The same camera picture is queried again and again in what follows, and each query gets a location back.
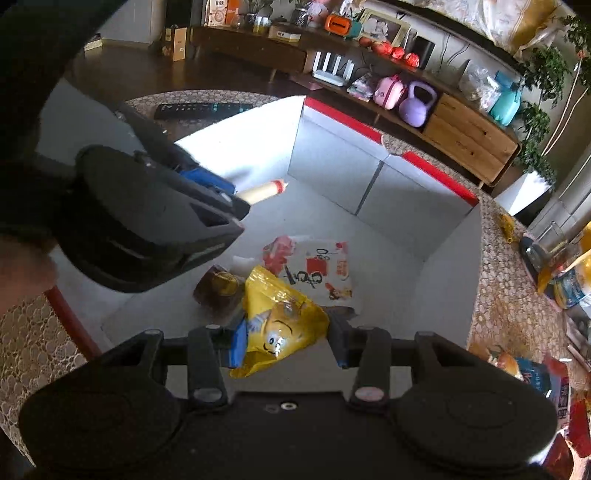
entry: white router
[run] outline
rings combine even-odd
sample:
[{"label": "white router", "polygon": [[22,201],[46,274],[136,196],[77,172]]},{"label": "white router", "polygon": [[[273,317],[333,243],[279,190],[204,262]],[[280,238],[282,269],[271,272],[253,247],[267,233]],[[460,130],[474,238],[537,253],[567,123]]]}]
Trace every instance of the white router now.
[{"label": "white router", "polygon": [[353,73],[353,68],[355,67],[355,63],[348,60],[347,65],[345,66],[345,71],[343,72],[343,76],[341,77],[336,73],[339,70],[340,60],[342,57],[340,55],[336,56],[333,71],[332,73],[330,73],[326,71],[329,67],[330,53],[326,53],[326,56],[324,57],[324,65],[322,65],[322,70],[318,70],[318,65],[320,64],[321,56],[322,53],[317,51],[316,58],[314,59],[314,66],[312,67],[312,76],[315,79],[319,79],[322,82],[336,85],[337,87],[342,87],[345,83],[347,83],[350,80],[351,74]]}]

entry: wooden drawer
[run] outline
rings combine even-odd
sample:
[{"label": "wooden drawer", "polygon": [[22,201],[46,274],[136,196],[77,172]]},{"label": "wooden drawer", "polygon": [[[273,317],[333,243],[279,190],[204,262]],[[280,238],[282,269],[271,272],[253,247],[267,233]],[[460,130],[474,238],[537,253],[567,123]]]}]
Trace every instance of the wooden drawer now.
[{"label": "wooden drawer", "polygon": [[503,163],[517,150],[517,143],[492,121],[446,93],[441,96],[434,113]]},{"label": "wooden drawer", "polygon": [[487,183],[493,182],[505,165],[505,162],[435,114],[429,119],[423,134],[437,144],[445,155]]},{"label": "wooden drawer", "polygon": [[307,69],[307,52],[294,45],[224,28],[195,27],[192,43],[286,73]]}]

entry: hand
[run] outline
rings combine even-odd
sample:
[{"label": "hand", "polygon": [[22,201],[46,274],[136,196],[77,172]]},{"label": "hand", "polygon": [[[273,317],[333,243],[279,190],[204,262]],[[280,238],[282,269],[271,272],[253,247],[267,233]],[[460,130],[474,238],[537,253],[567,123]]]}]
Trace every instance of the hand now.
[{"label": "hand", "polygon": [[0,315],[56,284],[56,266],[41,250],[0,237]]}]

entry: potted plant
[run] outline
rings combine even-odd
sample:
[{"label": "potted plant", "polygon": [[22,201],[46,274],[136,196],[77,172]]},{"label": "potted plant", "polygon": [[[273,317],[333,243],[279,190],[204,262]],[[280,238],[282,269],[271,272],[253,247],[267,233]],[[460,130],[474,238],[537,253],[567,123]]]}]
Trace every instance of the potted plant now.
[{"label": "potted plant", "polygon": [[523,122],[519,130],[523,132],[524,139],[514,165],[523,175],[496,197],[496,201],[512,215],[556,186],[556,171],[540,152],[540,144],[548,134],[550,124],[548,114],[540,105],[545,100],[552,100],[553,106],[558,104],[562,98],[564,78],[569,73],[567,63],[555,47],[532,49],[520,64],[520,69],[524,85],[529,90],[539,88],[540,97],[537,104],[523,102],[517,116]]},{"label": "potted plant", "polygon": [[511,215],[522,211],[556,184],[556,172],[539,149],[548,134],[550,117],[539,105],[523,102],[517,118],[523,122],[518,130],[524,133],[525,139],[514,165],[523,174],[495,198]]},{"label": "potted plant", "polygon": [[273,12],[273,8],[271,4],[273,0],[248,0],[248,12],[245,15],[245,20],[248,25],[251,27],[254,26],[256,16],[259,11],[263,8],[270,8],[271,13]]},{"label": "potted plant", "polygon": [[[591,50],[591,25],[579,17],[562,17],[560,18],[560,21],[565,27],[567,27],[565,40],[574,45],[579,61],[574,68],[574,80],[570,88],[569,96],[566,100],[566,105],[562,110],[562,115],[560,116],[560,120],[558,121],[554,132],[552,132],[552,136],[542,152],[544,155],[547,155],[550,150],[554,148],[556,142],[560,139],[566,126],[569,124],[574,109],[583,97],[589,93],[589,86],[591,86],[591,60],[588,57],[589,51]],[[572,108],[570,108],[570,113],[566,118],[566,121],[563,123],[566,112],[569,110],[570,101],[572,100],[574,88],[577,83],[584,87],[584,91],[575,101]]]},{"label": "potted plant", "polygon": [[552,100],[552,107],[562,100],[564,78],[570,74],[569,66],[556,47],[534,48],[529,57],[519,64],[525,86],[540,89],[541,102]]},{"label": "potted plant", "polygon": [[290,0],[290,3],[295,3],[290,23],[298,27],[306,27],[308,25],[308,7],[311,2],[309,0]]},{"label": "potted plant", "polygon": [[540,98],[537,105],[524,102],[520,109],[518,117],[524,122],[521,129],[525,132],[525,139],[516,165],[521,166],[524,173],[532,173],[535,170],[546,180],[549,188],[553,189],[556,184],[556,172],[539,149],[548,134],[550,119],[540,105],[544,101],[552,100],[552,106],[555,107],[562,99],[564,78],[566,74],[570,74],[569,66],[556,47],[534,48],[520,66],[525,86],[530,90],[538,87]]}]

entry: purple kettlebell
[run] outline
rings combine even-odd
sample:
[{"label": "purple kettlebell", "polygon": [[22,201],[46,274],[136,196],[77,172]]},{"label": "purple kettlebell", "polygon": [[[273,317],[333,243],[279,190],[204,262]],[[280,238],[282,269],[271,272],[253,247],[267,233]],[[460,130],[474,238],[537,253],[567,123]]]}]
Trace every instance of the purple kettlebell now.
[{"label": "purple kettlebell", "polygon": [[[432,100],[428,104],[422,103],[421,100],[414,96],[414,88],[420,87],[431,94]],[[408,98],[403,101],[398,107],[398,113],[402,120],[412,127],[419,128],[427,121],[427,112],[437,100],[437,92],[423,82],[411,82],[408,86]]]}]

